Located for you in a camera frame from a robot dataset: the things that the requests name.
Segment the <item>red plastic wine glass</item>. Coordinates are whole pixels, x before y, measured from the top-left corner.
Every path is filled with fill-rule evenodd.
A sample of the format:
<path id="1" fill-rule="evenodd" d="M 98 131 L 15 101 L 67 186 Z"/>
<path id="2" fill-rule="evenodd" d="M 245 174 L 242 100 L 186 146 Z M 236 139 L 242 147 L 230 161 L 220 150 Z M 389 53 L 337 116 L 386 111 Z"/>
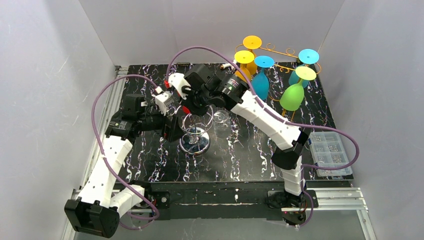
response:
<path id="1" fill-rule="evenodd" d="M 190 95 L 182 91 L 177 91 L 177 95 L 179 97 L 178 104 L 180 107 L 182 107 L 182 111 L 185 114 L 190 114 L 191 111 L 188 108 L 188 104 L 190 103 Z"/>

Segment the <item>silver round glass rack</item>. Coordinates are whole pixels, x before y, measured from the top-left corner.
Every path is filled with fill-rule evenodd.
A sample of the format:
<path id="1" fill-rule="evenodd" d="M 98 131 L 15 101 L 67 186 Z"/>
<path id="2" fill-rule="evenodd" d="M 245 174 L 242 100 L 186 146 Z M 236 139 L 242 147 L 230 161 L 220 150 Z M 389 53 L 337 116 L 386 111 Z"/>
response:
<path id="1" fill-rule="evenodd" d="M 213 126 L 214 110 L 212 106 L 206 113 L 209 116 L 209 121 L 195 122 L 192 113 L 186 114 L 182 120 L 182 129 L 184 135 L 179 139 L 179 146 L 183 152 L 192 156 L 199 156 L 204 154 L 211 145 L 211 139 L 208 131 Z"/>

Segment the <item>clear glass tumbler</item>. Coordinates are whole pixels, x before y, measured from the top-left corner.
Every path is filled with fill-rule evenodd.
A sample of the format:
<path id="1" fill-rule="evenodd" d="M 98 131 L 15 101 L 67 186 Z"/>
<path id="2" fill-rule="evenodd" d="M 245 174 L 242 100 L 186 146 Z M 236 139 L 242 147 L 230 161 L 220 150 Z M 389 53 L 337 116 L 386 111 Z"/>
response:
<path id="1" fill-rule="evenodd" d="M 226 110 L 217 110 L 213 114 L 213 129 L 215 135 L 220 139 L 226 139 L 230 136 L 231 120 Z"/>

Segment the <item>orange wine glass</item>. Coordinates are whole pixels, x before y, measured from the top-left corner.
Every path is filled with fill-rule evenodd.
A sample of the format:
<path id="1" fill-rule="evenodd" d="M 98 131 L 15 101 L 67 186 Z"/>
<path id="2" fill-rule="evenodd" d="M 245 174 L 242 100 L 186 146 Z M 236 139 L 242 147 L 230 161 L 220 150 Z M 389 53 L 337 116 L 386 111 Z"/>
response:
<path id="1" fill-rule="evenodd" d="M 243 39 L 243 46 L 253 54 L 253 58 L 255 59 L 257 55 L 254 50 L 259 49 L 262 46 L 262 39 L 256 35 L 249 35 Z M 254 61 L 248 63 L 246 68 L 249 70 L 249 73 L 253 76 L 257 72 L 258 66 Z"/>
<path id="2" fill-rule="evenodd" d="M 241 69 L 241 71 L 237 70 L 235 72 L 235 75 L 242 79 L 244 82 L 250 82 L 252 79 L 252 75 L 247 69 L 247 65 L 254 61 L 254 54 L 249 50 L 240 50 L 234 54 L 234 59 L 237 63 L 240 64 L 239 68 Z"/>

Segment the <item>teal wine glass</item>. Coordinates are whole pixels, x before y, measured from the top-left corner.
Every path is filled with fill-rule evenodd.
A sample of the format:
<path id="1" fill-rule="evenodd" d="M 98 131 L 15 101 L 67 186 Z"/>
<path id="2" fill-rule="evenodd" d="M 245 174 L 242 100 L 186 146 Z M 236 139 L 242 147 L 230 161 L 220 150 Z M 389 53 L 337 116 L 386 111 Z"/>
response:
<path id="1" fill-rule="evenodd" d="M 266 101 L 270 89 L 269 79 L 265 70 L 271 68 L 275 61 L 273 58 L 260 55 L 254 59 L 254 63 L 260 68 L 259 73 L 252 79 L 251 84 L 256 95 L 263 101 Z"/>

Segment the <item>green plastic wine glass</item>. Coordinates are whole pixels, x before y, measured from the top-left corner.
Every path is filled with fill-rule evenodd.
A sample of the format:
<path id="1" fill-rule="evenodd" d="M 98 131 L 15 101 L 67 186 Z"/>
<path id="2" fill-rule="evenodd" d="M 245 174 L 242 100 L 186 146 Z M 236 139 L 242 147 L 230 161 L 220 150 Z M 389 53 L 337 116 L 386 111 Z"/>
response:
<path id="1" fill-rule="evenodd" d="M 279 103 L 281 107 L 289 112 L 295 112 L 300 108 L 305 97 L 305 88 L 310 81 L 317 77 L 316 72 L 309 66 L 298 66 L 289 77 L 289 87 L 283 92 Z"/>

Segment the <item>gold wire glass rack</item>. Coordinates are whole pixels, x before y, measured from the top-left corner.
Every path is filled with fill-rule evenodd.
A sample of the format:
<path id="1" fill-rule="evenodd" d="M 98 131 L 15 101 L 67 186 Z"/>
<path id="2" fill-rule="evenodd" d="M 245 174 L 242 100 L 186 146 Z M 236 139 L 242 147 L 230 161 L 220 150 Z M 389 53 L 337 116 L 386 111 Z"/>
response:
<path id="1" fill-rule="evenodd" d="M 268 43 L 264 47 L 262 45 L 261 45 L 260 48 L 255 49 L 254 52 L 257 51 L 257 50 L 263 50 L 263 51 L 267 51 L 267 52 L 270 52 L 270 53 L 295 58 L 295 62 L 292 65 L 287 65 L 287 66 L 279 64 L 278 62 L 276 62 L 273 59 L 274 62 L 275 62 L 274 65 L 265 70 L 265 75 L 268 77 L 268 80 L 269 80 L 269 91 L 268 91 L 268 97 L 267 97 L 266 101 L 267 100 L 274 101 L 276 103 L 279 103 L 279 105 L 280 105 L 280 99 L 281 99 L 284 91 L 289 87 L 289 77 L 290 77 L 291 73 L 297 67 L 299 67 L 302 64 L 302 62 L 299 60 L 299 57 L 298 57 L 299 53 L 296 54 L 295 51 L 292 50 L 291 48 L 287 48 L 285 52 L 280 52 L 280 51 L 276 51 L 274 46 L 270 47 L 270 43 Z M 243 47 L 242 50 L 247 50 L 243 46 L 243 43 L 239 44 L 238 46 L 239 47 L 242 46 Z M 235 53 L 238 52 L 238 51 L 242 51 L 242 50 L 238 50 L 237 48 L 235 48 Z M 255 54 L 256 54 L 256 57 L 257 56 L 268 56 L 268 55 L 260 55 L 260 54 L 257 54 L 257 53 L 255 53 Z M 240 68 L 240 64 L 235 60 L 235 57 L 234 57 L 232 63 L 237 65 L 237 67 Z M 313 65 L 305 65 L 305 66 L 310 67 L 311 69 L 313 69 L 316 72 L 316 79 L 315 80 L 317 80 L 318 74 L 322 71 L 321 65 L 317 62 Z M 257 67 L 256 74 L 251 76 L 251 81 L 259 73 L 259 71 L 260 71 L 260 68 Z M 304 102 L 305 95 L 306 95 L 306 90 L 304 89 L 304 98 L 303 98 L 302 103 Z M 296 111 L 287 111 L 287 110 L 283 109 L 281 105 L 280 105 L 280 107 L 281 107 L 281 110 L 282 110 L 281 116 L 285 117 L 286 113 L 289 113 L 290 120 L 293 121 L 293 119 L 295 117 L 295 113 L 298 109 Z"/>

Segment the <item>blue wine glass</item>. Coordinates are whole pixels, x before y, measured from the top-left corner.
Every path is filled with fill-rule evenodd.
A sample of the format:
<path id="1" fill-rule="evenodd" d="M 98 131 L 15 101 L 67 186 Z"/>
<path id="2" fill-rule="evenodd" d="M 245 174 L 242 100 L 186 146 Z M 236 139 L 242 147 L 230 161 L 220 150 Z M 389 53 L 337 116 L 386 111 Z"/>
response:
<path id="1" fill-rule="evenodd" d="M 307 48 L 299 52 L 298 58 L 302 62 L 302 64 L 299 65 L 300 67 L 305 65 L 311 66 L 319 61 L 320 55 L 317 51 Z M 292 71 L 288 80 L 289 85 L 291 86 L 297 84 L 299 80 L 300 78 L 298 77 L 296 72 Z"/>

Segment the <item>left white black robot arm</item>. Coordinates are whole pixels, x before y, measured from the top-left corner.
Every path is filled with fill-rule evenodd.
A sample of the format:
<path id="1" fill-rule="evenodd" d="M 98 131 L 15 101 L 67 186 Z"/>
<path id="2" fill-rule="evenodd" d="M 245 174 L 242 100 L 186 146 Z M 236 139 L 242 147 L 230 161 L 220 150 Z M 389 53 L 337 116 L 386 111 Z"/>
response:
<path id="1" fill-rule="evenodd" d="M 150 104 L 141 94 L 128 94 L 123 106 L 114 113 L 99 143 L 100 156 L 76 199 L 69 199 L 65 214 L 77 232 L 111 238 L 120 219 L 135 205 L 146 201 L 145 188 L 123 183 L 124 190 L 112 195 L 118 173 L 133 148 L 136 138 L 145 131 L 159 131 L 169 141 L 184 132 L 175 116 L 167 116 L 167 107 L 174 101 L 169 91 L 154 97 Z"/>

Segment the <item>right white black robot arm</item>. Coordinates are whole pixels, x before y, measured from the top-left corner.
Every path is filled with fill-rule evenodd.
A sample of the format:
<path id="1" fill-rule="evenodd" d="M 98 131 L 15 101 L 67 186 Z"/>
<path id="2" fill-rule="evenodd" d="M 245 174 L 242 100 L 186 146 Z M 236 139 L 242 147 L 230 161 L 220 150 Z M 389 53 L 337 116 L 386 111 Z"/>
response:
<path id="1" fill-rule="evenodd" d="M 219 77 L 206 65 L 196 64 L 186 73 L 170 75 L 169 83 L 192 114 L 203 116 L 209 106 L 225 108 L 265 133 L 277 146 L 271 161 L 282 171 L 284 190 L 294 196 L 303 193 L 306 183 L 301 173 L 301 155 L 309 131 L 278 116 L 235 74 Z"/>

